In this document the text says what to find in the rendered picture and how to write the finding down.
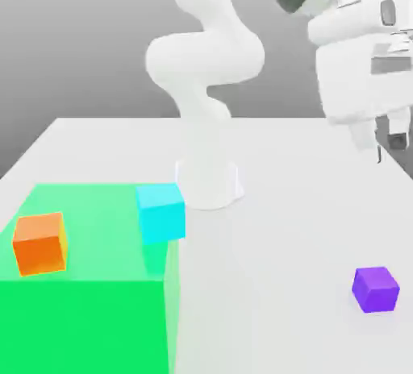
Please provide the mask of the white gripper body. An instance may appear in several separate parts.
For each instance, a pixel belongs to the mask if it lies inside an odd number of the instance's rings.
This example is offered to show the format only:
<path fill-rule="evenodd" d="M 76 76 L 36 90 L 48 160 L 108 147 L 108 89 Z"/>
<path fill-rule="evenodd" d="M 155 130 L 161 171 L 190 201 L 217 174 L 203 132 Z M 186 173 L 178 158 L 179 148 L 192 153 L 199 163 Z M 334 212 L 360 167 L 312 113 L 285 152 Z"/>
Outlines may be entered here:
<path fill-rule="evenodd" d="M 372 34 L 316 52 L 323 112 L 332 123 L 372 119 L 413 106 L 413 40 Z"/>

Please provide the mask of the small purple cube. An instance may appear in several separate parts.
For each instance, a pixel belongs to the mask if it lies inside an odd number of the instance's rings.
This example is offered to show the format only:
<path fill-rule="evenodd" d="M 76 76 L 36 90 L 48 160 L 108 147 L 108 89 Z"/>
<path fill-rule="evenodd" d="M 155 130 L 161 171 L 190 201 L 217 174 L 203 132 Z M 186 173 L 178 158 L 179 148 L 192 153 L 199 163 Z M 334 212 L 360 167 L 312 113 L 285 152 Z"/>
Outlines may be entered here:
<path fill-rule="evenodd" d="M 390 312 L 400 286 L 386 267 L 357 268 L 352 292 L 364 313 Z"/>

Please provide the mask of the small cyan cube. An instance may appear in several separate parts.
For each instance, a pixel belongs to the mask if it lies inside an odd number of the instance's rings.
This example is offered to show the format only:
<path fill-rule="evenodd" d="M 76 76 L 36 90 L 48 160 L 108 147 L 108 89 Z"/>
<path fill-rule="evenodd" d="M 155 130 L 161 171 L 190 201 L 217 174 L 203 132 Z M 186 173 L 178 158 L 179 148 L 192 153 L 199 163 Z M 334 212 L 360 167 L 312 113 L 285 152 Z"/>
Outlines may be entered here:
<path fill-rule="evenodd" d="M 137 185 L 136 203 L 143 244 L 186 237 L 186 205 L 176 183 Z"/>

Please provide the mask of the small orange cube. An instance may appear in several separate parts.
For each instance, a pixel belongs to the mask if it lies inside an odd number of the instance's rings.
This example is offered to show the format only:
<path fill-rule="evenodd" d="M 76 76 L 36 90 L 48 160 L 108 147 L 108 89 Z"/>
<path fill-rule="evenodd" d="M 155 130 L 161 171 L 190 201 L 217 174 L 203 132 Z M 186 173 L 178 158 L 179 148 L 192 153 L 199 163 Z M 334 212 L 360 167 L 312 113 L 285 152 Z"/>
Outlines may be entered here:
<path fill-rule="evenodd" d="M 34 276 L 67 268 L 69 244 L 61 212 L 20 216 L 12 247 L 20 276 Z"/>

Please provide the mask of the large green box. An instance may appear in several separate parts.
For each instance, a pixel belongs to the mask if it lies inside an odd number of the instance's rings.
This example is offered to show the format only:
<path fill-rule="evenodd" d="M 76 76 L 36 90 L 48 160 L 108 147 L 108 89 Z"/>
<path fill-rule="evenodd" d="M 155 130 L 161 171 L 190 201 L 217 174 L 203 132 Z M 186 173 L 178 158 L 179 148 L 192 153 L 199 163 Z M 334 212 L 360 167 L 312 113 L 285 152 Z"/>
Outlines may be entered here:
<path fill-rule="evenodd" d="M 0 232 L 0 374 L 174 374 L 178 240 L 143 244 L 137 184 L 41 184 L 16 217 L 61 212 L 64 271 L 20 276 Z"/>

